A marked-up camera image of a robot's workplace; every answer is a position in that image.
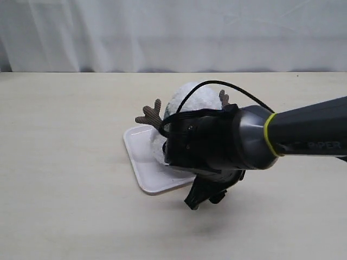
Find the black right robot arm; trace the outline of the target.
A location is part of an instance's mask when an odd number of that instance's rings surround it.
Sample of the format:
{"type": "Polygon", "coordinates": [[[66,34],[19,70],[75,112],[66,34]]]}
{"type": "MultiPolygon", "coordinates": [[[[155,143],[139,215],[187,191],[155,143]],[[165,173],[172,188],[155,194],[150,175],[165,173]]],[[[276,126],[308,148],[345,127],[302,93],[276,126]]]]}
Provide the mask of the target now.
{"type": "Polygon", "coordinates": [[[196,177],[185,203],[219,203],[247,170],[270,168],[285,155],[346,159],[346,98],[273,113],[261,106],[200,109],[166,118],[165,162],[196,177]]]}

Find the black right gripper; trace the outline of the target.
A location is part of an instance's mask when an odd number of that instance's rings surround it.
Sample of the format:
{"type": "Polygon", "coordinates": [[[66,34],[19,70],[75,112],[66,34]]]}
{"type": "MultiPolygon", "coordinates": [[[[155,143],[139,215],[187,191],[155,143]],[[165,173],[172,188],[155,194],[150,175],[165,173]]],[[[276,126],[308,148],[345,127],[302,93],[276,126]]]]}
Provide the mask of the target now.
{"type": "Polygon", "coordinates": [[[222,172],[222,178],[208,178],[198,174],[184,202],[191,210],[197,210],[199,205],[208,200],[218,204],[226,195],[227,190],[244,179],[245,170],[227,170],[222,172]]]}

